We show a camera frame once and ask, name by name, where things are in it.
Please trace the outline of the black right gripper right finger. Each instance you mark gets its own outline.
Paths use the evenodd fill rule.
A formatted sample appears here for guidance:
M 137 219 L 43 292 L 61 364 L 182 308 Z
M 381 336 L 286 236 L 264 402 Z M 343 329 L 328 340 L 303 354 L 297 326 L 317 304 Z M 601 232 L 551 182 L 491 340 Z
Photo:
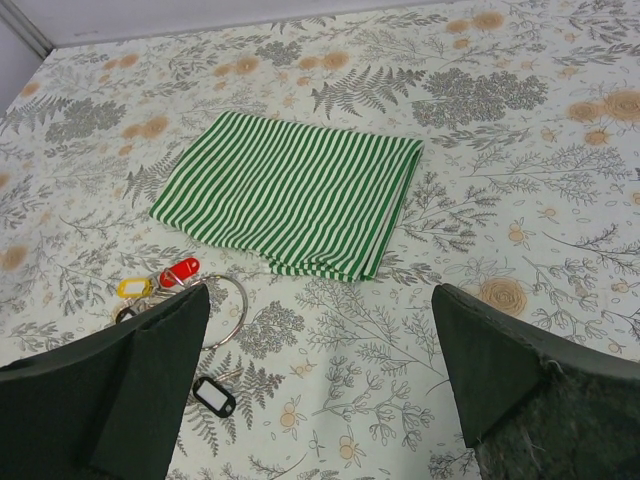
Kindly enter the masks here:
M 636 479 L 639 366 L 443 284 L 432 309 L 484 479 Z

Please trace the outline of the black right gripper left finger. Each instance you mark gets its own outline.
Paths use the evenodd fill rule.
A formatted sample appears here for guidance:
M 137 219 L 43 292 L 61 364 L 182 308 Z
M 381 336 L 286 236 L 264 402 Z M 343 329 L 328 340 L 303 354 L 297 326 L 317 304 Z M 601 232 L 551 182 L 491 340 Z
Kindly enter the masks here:
M 2 367 L 2 478 L 164 478 L 209 313 L 197 285 Z

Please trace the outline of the black key tag clear window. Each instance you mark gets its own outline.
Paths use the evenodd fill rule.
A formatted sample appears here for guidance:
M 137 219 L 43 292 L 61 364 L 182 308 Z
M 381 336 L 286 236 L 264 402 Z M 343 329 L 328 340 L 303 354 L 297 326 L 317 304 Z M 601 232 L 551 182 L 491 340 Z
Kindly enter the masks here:
M 192 387 L 195 399 L 218 418 L 230 417 L 236 409 L 235 397 L 210 377 L 198 378 Z

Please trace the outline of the yellow key tag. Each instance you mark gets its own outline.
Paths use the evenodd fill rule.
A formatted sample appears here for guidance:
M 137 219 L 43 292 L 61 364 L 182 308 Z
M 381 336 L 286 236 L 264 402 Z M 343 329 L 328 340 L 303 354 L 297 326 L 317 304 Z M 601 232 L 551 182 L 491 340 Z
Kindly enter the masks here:
M 127 278 L 122 280 L 117 287 L 117 295 L 120 298 L 148 297 L 153 291 L 153 283 L 149 278 Z

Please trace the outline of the large silver keyring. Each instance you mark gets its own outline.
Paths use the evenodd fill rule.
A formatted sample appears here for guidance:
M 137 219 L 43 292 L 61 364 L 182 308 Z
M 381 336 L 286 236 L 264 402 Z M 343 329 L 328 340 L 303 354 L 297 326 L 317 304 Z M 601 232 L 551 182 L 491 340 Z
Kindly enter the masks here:
M 233 339 L 243 327 L 249 308 L 246 289 L 235 278 L 213 274 L 196 281 L 209 293 L 209 320 L 202 344 L 203 351 L 212 351 Z

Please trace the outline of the silver keys bunch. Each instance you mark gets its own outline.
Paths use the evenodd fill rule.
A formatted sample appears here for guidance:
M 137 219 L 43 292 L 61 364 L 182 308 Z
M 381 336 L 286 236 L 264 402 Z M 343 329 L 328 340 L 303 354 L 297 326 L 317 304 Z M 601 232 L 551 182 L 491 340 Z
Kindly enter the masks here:
M 134 308 L 136 310 L 137 315 L 141 314 L 141 313 L 151 309 L 152 307 L 159 305 L 163 301 L 169 300 L 170 298 L 172 298 L 173 296 L 177 295 L 178 293 L 181 293 L 182 291 L 186 290 L 188 287 L 192 287 L 192 286 L 196 286 L 196 285 L 203 285 L 203 284 L 197 284 L 196 281 L 198 279 L 204 277 L 204 276 L 208 276 L 208 275 L 192 276 L 191 278 L 189 278 L 185 282 L 185 284 L 183 286 L 176 285 L 176 286 L 171 287 L 171 288 L 163 288 L 163 287 L 161 287 L 159 285 L 159 281 L 158 281 L 158 277 L 159 276 L 157 278 L 151 278 L 150 280 L 153 283 L 153 291 L 152 291 L 152 293 L 148 297 L 131 298 L 131 299 L 122 298 L 123 302 L 116 307 L 114 313 L 112 314 L 112 322 L 114 323 L 115 314 L 120 308 L 122 308 L 124 306 L 131 306 L 132 308 Z M 202 348 L 201 348 L 201 351 L 204 352 L 204 353 L 211 353 L 211 352 L 215 352 L 219 348 L 217 348 L 215 350 L 212 350 L 212 351 L 203 351 Z

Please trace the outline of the black key tag middle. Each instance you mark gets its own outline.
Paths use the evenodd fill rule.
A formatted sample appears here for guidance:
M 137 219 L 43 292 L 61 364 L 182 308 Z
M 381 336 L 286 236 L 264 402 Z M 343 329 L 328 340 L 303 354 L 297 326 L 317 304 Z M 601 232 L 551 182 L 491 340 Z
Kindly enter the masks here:
M 134 308 L 132 308 L 131 306 L 124 306 L 116 312 L 114 317 L 114 323 L 119 324 L 123 321 L 134 318 L 136 315 L 137 315 L 137 312 Z

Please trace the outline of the floral tablecloth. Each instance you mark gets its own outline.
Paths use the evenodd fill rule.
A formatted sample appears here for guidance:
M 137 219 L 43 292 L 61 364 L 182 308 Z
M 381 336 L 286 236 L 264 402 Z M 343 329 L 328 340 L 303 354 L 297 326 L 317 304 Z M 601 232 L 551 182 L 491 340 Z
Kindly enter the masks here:
M 222 113 L 421 140 L 377 277 L 270 273 L 150 218 Z M 1 360 L 107 327 L 186 257 L 246 289 L 173 479 L 475 479 L 431 312 L 453 284 L 639 357 L 639 5 L 467 1 L 67 48 L 1 120 Z

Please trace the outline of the green white striped cloth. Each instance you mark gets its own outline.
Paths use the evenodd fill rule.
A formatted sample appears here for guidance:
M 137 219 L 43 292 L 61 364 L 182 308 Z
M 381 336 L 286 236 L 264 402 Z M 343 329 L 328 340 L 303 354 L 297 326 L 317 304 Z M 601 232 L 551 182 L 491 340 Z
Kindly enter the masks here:
M 424 145 L 227 111 L 172 171 L 150 214 L 273 273 L 373 279 Z

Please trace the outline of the left aluminium frame post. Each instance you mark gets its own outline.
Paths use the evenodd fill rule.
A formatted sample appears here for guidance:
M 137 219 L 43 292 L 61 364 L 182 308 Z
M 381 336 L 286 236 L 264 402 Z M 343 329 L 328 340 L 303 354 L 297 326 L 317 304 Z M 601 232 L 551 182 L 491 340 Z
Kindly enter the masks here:
M 53 43 L 11 0 L 0 0 L 1 21 L 39 58 L 45 59 Z

